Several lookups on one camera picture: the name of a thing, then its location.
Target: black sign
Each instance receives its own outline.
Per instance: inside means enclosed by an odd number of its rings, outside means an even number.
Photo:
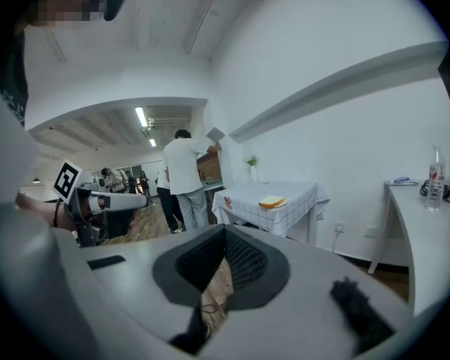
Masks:
[[[64,198],[68,198],[70,189],[73,187],[78,171],[69,164],[63,164],[57,181],[53,186]]]

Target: potted plant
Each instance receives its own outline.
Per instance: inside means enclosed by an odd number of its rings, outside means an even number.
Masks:
[[[258,158],[257,156],[251,155],[247,160],[244,161],[248,166],[250,166],[250,175],[252,176],[253,182],[258,182],[258,172],[257,172],[257,164]]]

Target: ceiling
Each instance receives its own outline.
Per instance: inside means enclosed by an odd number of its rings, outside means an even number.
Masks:
[[[56,23],[25,30],[27,69],[53,67],[84,49],[156,48],[210,59],[251,0],[126,0],[112,22]]]
[[[34,167],[104,146],[143,144],[145,150],[153,150],[149,139],[155,140],[156,148],[163,148],[173,140],[178,129],[189,128],[190,106],[158,105],[143,109],[148,122],[154,123],[150,129],[143,130],[134,107],[130,107],[93,113],[33,133],[40,146]]]

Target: small plant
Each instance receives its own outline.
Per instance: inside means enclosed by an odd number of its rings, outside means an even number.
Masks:
[[[257,156],[251,155],[244,163],[248,164],[250,167],[254,167],[258,164],[258,158]]]

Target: gray pants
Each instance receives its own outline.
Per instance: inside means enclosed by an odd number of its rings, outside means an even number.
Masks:
[[[195,228],[209,225],[207,200],[203,188],[176,196],[187,230],[194,230]]]

